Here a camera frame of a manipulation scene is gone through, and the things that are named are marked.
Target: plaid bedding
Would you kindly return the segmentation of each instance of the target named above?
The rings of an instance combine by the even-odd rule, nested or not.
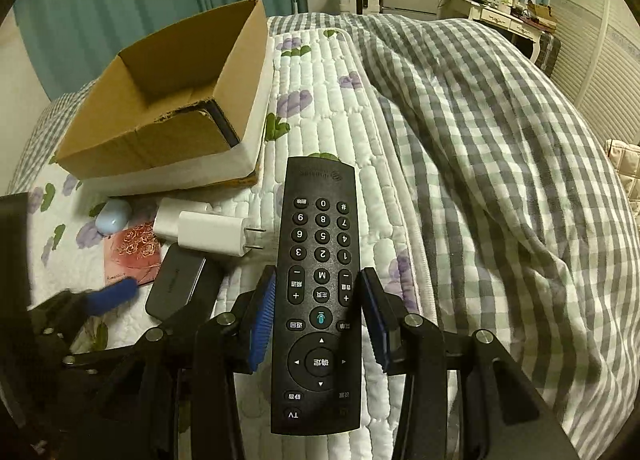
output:
[[[584,119],[504,38],[467,20],[299,14],[360,52],[419,214],[438,322],[492,330],[595,459],[638,388],[640,238]],[[55,101],[10,192],[28,190],[90,84]],[[450,386],[455,456],[458,400]]]

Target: quilted mattress pad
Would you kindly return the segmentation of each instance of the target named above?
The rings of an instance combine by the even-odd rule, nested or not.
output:
[[[313,29],[275,36],[270,42],[274,77],[258,183],[242,190],[220,190],[209,199],[215,212],[247,217],[253,226],[265,229],[265,248],[247,254],[225,278],[214,314],[230,310],[241,292],[255,287],[263,266],[276,263],[287,158],[311,155],[355,168],[361,265],[373,266],[386,291],[402,296],[410,312],[435,321],[414,206],[380,104],[351,38],[339,29]],[[92,225],[95,212],[91,211],[104,198],[84,190],[55,164],[42,169],[36,184],[50,198],[47,202],[40,198],[31,217],[33,302],[63,288],[102,287],[101,236]],[[154,205],[134,204],[131,224],[152,217]],[[132,344],[156,325],[144,309],[149,289],[142,287],[134,302],[103,318],[109,348]],[[404,379],[382,374],[364,326],[362,339],[361,426],[349,433],[315,437],[270,433],[270,350],[255,374],[236,375],[248,459],[390,458]],[[188,433],[180,448],[186,454]]]

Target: red packet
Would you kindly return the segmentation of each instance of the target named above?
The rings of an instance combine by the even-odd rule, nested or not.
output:
[[[127,276],[136,278],[138,286],[155,280],[161,259],[153,226],[147,222],[104,239],[104,284]]]

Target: metal screw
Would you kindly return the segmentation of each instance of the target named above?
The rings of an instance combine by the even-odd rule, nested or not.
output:
[[[404,316],[404,324],[407,326],[417,327],[420,326],[423,321],[424,319],[422,319],[420,314],[407,314]]]
[[[219,325],[229,326],[236,322],[236,316],[231,312],[223,312],[216,318],[216,321]]]
[[[146,340],[150,342],[159,341],[163,337],[164,337],[164,332],[162,331],[161,328],[158,328],[157,326],[155,328],[150,328],[145,333]]]
[[[476,339],[487,345],[494,340],[494,335],[488,330],[478,330],[476,332]]]

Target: remote control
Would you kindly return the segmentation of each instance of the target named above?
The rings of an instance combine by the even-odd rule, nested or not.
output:
[[[271,363],[271,432],[360,426],[362,338],[353,167],[290,157],[282,201]]]

